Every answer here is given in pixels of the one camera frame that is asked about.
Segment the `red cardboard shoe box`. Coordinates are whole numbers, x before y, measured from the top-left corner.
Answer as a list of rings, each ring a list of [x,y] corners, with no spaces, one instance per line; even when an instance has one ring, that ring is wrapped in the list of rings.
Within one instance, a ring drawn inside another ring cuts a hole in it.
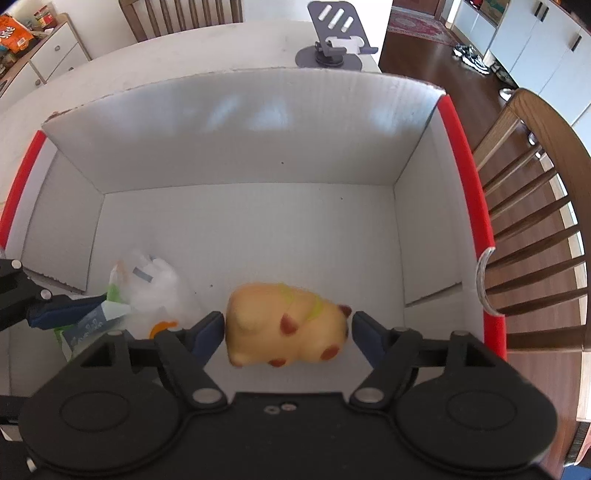
[[[486,202],[451,97],[377,73],[218,71],[18,107],[1,245],[47,286],[97,294],[130,249],[174,266],[197,313],[283,282],[429,338],[504,355],[482,305]]]

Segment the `light wooden chair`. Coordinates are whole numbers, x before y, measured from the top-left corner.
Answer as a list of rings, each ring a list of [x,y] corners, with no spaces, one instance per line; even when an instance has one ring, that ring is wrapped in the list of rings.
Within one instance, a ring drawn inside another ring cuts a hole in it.
[[[530,90],[523,88],[515,90],[496,122],[473,151],[476,167],[482,169],[521,125],[527,127],[533,134],[534,144],[486,183],[483,187],[484,192],[490,194],[497,191],[514,173],[534,160],[537,155],[546,156],[551,162],[551,168],[491,208],[488,211],[489,218],[491,220],[499,218],[555,178],[564,185],[565,194],[495,233],[495,241],[499,243],[512,239],[559,213],[567,206],[573,208],[576,222],[495,261],[490,260],[493,255],[491,250],[484,254],[484,258],[479,261],[480,272],[477,274],[479,299],[487,313],[506,318],[531,314],[571,301],[590,298],[590,286],[586,284],[500,309],[495,308],[490,301],[493,295],[540,283],[581,265],[590,266],[590,155],[570,124],[549,103]],[[489,288],[485,286],[488,272],[540,255],[576,235],[581,238],[580,254],[501,284]]]

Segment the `white side cabinet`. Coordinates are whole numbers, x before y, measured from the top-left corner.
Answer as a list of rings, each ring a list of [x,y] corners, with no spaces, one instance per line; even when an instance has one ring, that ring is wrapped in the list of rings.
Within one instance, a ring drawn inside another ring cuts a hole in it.
[[[1,77],[1,110],[91,61],[69,15],[57,15],[57,26]]]

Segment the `orange snack bag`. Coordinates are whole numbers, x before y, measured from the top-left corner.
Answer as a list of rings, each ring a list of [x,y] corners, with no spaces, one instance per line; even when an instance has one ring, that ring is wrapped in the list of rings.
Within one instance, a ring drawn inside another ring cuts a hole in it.
[[[31,31],[13,17],[7,14],[0,16],[0,41],[4,48],[18,54],[26,50],[34,39]]]

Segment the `grey phone stand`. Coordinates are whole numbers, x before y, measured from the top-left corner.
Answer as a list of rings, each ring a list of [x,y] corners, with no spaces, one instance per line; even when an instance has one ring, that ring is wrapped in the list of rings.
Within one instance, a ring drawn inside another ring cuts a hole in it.
[[[361,56],[375,55],[378,47],[370,40],[356,7],[347,1],[311,1],[308,3],[318,40],[297,52],[300,68],[325,68],[361,71]]]

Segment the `dark wooden chair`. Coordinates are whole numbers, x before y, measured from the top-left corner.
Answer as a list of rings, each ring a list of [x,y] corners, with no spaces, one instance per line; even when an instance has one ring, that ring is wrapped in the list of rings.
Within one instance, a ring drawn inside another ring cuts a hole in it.
[[[137,42],[182,31],[242,23],[242,1],[119,1]]]

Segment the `white wall cabinet unit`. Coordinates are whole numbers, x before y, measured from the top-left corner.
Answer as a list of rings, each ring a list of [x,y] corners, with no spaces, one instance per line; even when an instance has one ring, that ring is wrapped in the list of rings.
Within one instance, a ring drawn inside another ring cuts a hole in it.
[[[481,74],[490,54],[517,87],[541,96],[572,126],[590,126],[590,30],[555,1],[461,1],[454,56]]]

